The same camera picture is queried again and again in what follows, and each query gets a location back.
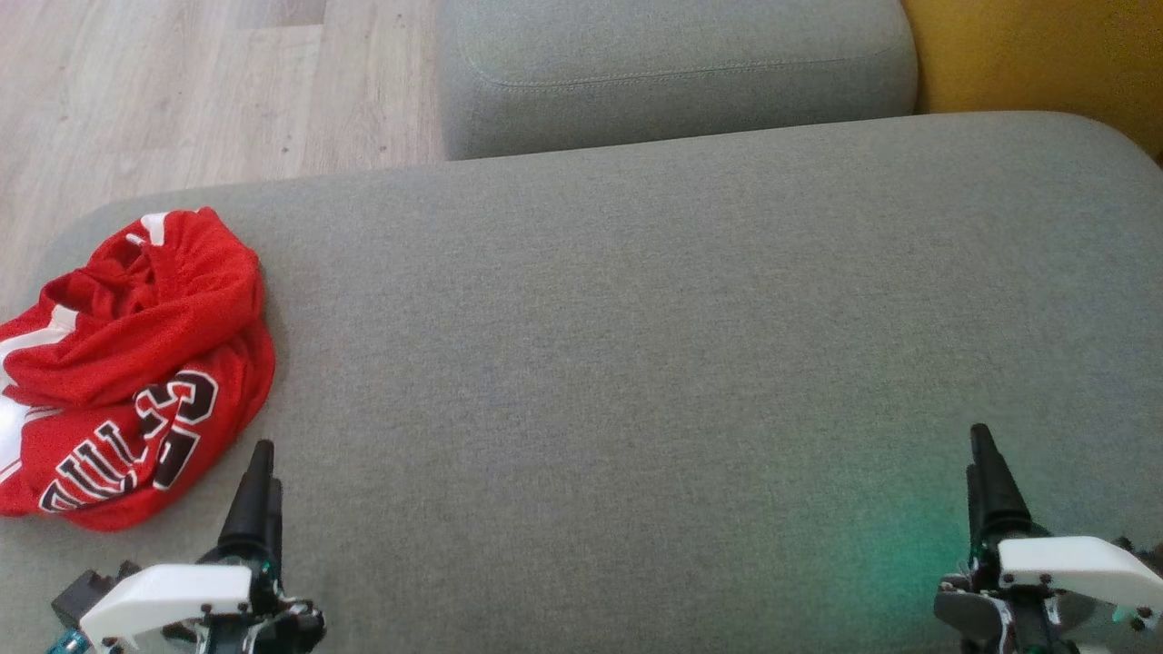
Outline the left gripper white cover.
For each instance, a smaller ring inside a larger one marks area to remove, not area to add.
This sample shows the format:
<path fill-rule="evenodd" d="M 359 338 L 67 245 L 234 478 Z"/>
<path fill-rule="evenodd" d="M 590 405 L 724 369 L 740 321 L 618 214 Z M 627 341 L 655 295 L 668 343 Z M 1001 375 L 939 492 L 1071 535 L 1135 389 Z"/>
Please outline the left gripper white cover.
<path fill-rule="evenodd" d="M 312 653 L 324 641 L 314 600 L 283 592 L 283 485 L 274 445 L 258 441 L 217 546 L 192 564 L 157 564 L 121 580 L 80 618 L 99 653 L 137 649 L 142 634 L 187 639 L 197 653 Z"/>

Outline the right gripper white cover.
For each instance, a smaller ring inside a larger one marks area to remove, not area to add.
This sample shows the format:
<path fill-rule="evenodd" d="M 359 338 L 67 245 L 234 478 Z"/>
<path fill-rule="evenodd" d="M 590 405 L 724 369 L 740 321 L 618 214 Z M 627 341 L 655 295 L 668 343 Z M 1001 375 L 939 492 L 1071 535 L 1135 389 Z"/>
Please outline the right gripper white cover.
<path fill-rule="evenodd" d="M 1105 653 L 1072 640 L 1097 607 L 1134 632 L 1160 630 L 1160 557 L 1126 540 L 1051 536 L 1034 525 L 985 422 L 970 428 L 965 468 L 970 556 L 942 577 L 936 619 L 963 653 Z"/>

